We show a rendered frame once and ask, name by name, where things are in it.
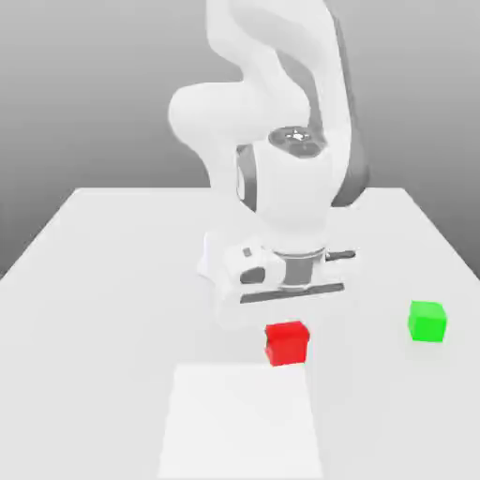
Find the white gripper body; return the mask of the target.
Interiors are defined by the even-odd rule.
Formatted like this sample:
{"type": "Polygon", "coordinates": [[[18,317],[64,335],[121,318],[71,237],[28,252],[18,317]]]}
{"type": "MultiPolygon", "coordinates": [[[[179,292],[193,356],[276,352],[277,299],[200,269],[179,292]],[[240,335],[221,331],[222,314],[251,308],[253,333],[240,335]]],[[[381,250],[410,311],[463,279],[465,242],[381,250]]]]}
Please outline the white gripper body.
{"type": "Polygon", "coordinates": [[[263,330],[275,323],[306,323],[322,298],[344,290],[343,282],[293,289],[260,284],[229,287],[216,292],[216,323],[228,330],[263,330]]]}

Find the small red cube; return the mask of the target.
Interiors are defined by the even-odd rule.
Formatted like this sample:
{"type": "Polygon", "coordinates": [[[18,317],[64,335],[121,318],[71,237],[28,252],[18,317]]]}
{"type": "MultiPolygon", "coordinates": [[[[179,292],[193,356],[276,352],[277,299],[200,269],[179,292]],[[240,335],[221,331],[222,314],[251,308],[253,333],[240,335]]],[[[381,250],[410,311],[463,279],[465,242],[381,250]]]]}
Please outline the small red cube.
{"type": "Polygon", "coordinates": [[[310,333],[302,322],[269,324],[264,332],[265,353],[273,367],[306,362],[310,333]]]}

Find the small green cube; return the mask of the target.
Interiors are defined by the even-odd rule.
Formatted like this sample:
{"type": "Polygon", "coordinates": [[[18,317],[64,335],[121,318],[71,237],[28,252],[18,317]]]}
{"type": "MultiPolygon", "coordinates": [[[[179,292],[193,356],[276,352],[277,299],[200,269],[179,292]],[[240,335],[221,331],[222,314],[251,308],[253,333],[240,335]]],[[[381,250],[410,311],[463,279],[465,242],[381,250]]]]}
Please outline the small green cube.
{"type": "Polygon", "coordinates": [[[447,316],[437,302],[411,301],[408,328],[413,341],[443,342],[447,316]]]}

